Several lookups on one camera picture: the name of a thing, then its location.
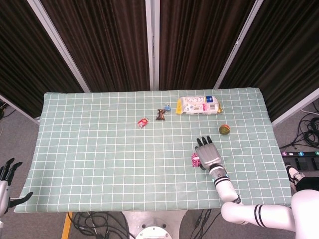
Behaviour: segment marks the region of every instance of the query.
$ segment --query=robot finger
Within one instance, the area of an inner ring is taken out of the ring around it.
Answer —
[[[208,143],[213,143],[213,141],[211,141],[211,138],[209,136],[207,136],[207,141]]]
[[[203,146],[203,144],[201,143],[199,138],[197,138],[196,140],[197,140],[197,143],[198,143],[199,147]]]
[[[203,140],[204,145],[207,144],[207,141],[204,136],[202,136],[201,139]]]

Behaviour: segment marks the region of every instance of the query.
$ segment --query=black curtain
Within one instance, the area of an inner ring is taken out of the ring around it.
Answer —
[[[82,88],[26,0],[0,0],[0,94],[32,117],[46,92]]]
[[[265,0],[221,88],[258,87],[275,120],[319,87],[319,1]]]
[[[93,92],[150,89],[145,0],[41,0]]]
[[[161,0],[159,88],[211,89],[254,0]]]

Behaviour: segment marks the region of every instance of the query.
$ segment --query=black stripe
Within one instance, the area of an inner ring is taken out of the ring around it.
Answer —
[[[219,179],[217,179],[217,181],[215,181],[215,187],[217,186],[217,184],[219,184],[222,181],[230,181],[230,180],[227,177],[223,177],[221,179],[219,178]]]
[[[259,205],[256,205],[256,206],[255,206],[255,212],[254,212],[254,213],[255,213],[255,220],[256,220],[258,226],[261,227],[261,225],[259,224],[259,222],[258,222],[258,220],[257,220],[257,208],[258,208],[258,206],[259,206]]]
[[[263,205],[260,205],[260,207],[259,207],[259,209],[258,209],[258,217],[259,217],[260,223],[261,223],[264,227],[266,227],[265,224],[263,223],[263,220],[261,220],[261,215],[260,215],[260,211],[261,211],[261,207],[262,207],[262,206],[263,206]]]

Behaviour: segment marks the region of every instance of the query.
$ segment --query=green checkered tablecloth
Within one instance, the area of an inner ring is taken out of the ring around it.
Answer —
[[[214,95],[224,112],[176,115],[182,96]],[[165,121],[157,109],[172,106]],[[148,117],[143,129],[137,122]],[[228,124],[231,133],[220,135]],[[207,172],[194,168],[196,138],[210,135],[244,204],[291,203],[290,184],[257,88],[46,93],[34,158],[16,212],[219,208]]]

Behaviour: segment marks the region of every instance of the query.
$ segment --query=gray floor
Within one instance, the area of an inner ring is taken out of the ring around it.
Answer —
[[[312,105],[305,108],[307,111],[313,111]],[[275,136],[279,146],[290,143],[295,135],[299,120],[305,113],[298,112],[280,125],[274,128]],[[28,170],[31,165],[35,143],[37,139],[38,126],[25,118],[19,112],[14,112],[7,118],[0,121],[0,165],[3,165],[8,159],[14,157],[16,161],[22,161],[23,165],[16,171],[13,183],[11,197],[18,197]],[[297,148],[287,148],[288,151],[314,151],[312,148],[305,146],[297,146]],[[318,172],[306,172],[306,176],[319,176]],[[212,210],[212,216],[220,212],[220,209]],[[193,230],[195,221],[200,211],[192,210],[186,213],[181,227],[180,238],[187,239]],[[58,239],[61,238],[64,213],[34,213],[34,214],[15,214],[11,209],[1,220],[4,222],[4,230],[2,239],[24,238],[24,239]],[[71,229],[69,238],[85,238]],[[272,238],[272,239],[293,239],[294,233],[283,230],[274,230],[266,228],[258,228],[254,225],[235,225],[228,223],[221,216],[216,220],[213,227],[205,235],[206,239],[212,238],[233,238],[233,239],[252,239],[252,238]]]

